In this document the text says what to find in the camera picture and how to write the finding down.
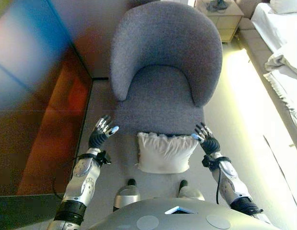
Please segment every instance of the gray armchair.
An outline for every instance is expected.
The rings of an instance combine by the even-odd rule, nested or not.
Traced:
[[[129,10],[112,44],[115,123],[132,134],[190,134],[221,65],[218,31],[196,9],[158,1]]]

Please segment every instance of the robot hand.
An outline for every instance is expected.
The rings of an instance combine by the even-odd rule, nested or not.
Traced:
[[[115,126],[110,128],[112,124],[111,117],[106,115],[99,119],[96,123],[93,132],[91,133],[89,139],[89,148],[100,148],[101,145],[107,140],[110,136],[115,134],[119,127]]]
[[[198,140],[201,147],[207,155],[220,151],[220,144],[217,139],[214,138],[211,130],[201,122],[201,125],[196,125],[198,129],[195,129],[195,133],[192,133],[192,137]]]

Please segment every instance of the silver arm casing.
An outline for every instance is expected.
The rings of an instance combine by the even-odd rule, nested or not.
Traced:
[[[86,153],[97,155],[100,149],[90,148]],[[72,178],[66,187],[62,203],[77,201],[86,207],[91,202],[96,180],[100,174],[100,166],[93,158],[80,159],[72,172]],[[47,230],[79,230],[80,225],[69,221],[55,220],[50,223]]]
[[[215,152],[210,155],[214,159],[222,157],[220,152]],[[231,205],[235,200],[241,197],[248,197],[253,200],[249,194],[246,185],[239,179],[238,173],[233,165],[228,161],[221,161],[220,164],[221,178],[220,178],[220,194],[228,205]],[[219,169],[212,172],[216,182],[219,179]],[[264,213],[252,215],[254,218],[272,224],[269,218]]]

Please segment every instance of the white bedsheet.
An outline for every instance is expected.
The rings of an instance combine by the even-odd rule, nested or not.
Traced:
[[[251,21],[274,53],[297,36],[297,14],[276,14],[268,3],[259,3]]]
[[[282,65],[264,77],[287,106],[293,122],[297,127],[297,74],[288,66]]]

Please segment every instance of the armchair backrest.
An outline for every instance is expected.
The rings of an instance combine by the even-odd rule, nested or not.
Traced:
[[[175,2],[152,2],[129,10],[112,44],[110,83],[119,101],[126,99],[137,71],[150,65],[181,70],[195,105],[206,104],[222,65],[216,27],[196,9]]]

